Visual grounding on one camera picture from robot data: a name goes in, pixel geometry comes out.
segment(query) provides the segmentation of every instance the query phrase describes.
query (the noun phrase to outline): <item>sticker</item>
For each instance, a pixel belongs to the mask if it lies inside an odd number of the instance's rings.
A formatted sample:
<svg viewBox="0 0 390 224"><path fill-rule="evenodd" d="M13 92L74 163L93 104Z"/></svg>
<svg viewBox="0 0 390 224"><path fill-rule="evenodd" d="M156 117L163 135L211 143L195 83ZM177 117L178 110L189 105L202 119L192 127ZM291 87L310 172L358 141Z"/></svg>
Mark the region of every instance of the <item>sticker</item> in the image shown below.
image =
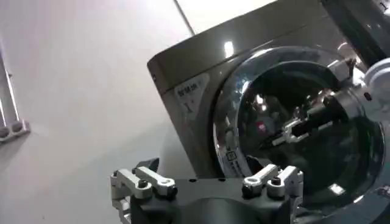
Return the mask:
<svg viewBox="0 0 390 224"><path fill-rule="evenodd" d="M176 98L186 118L195 119L209 79L208 74L203 73L175 87Z"/></svg>

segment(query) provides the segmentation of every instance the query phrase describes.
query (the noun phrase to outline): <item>washing machine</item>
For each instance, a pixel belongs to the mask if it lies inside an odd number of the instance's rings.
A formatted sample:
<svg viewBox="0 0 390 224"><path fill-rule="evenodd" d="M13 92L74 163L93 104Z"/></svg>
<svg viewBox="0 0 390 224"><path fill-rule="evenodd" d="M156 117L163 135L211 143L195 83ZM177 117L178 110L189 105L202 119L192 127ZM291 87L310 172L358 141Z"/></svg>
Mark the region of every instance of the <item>washing machine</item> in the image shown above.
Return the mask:
<svg viewBox="0 0 390 224"><path fill-rule="evenodd" d="M322 95L359 85L366 66L382 57L364 47L357 54L362 43L347 40L349 27L340 27L319 1L279 0L149 61L199 178L247 177L269 163L297 166L305 174L297 223L390 223L387 125L359 118L259 150Z"/></svg>

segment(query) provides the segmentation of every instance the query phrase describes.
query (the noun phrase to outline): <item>metal bracket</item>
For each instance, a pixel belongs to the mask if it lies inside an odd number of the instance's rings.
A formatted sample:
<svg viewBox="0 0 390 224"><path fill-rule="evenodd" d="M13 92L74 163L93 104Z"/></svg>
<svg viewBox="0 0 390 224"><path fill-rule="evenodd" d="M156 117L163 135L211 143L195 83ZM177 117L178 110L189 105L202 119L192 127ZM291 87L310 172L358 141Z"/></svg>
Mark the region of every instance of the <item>metal bracket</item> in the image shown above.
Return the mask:
<svg viewBox="0 0 390 224"><path fill-rule="evenodd" d="M0 142L12 141L30 132L29 123L19 117L10 76L0 47Z"/></svg>
<svg viewBox="0 0 390 224"><path fill-rule="evenodd" d="M273 164L268 164L255 175L245 177L243 180L242 192L245 197L254 197L261 193L263 186L268 180L278 175L278 167Z"/></svg>
<svg viewBox="0 0 390 224"><path fill-rule="evenodd" d="M135 168L135 174L150 182L161 196L169 197L177 193L175 181L171 178L165 178L147 167L141 166Z"/></svg>

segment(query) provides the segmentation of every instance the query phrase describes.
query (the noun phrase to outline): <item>screw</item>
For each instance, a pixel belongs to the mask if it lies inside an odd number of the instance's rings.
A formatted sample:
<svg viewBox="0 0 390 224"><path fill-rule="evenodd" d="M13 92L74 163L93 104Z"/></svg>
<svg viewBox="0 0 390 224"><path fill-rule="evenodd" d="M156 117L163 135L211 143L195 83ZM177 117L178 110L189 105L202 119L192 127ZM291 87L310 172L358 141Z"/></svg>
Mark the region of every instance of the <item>screw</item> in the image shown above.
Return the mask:
<svg viewBox="0 0 390 224"><path fill-rule="evenodd" d="M138 188L145 188L147 186L148 182L146 180L139 180L138 181Z"/></svg>
<svg viewBox="0 0 390 224"><path fill-rule="evenodd" d="M271 180L271 184L273 185L280 185L282 183L282 181L280 180L279 177L274 177L272 180Z"/></svg>

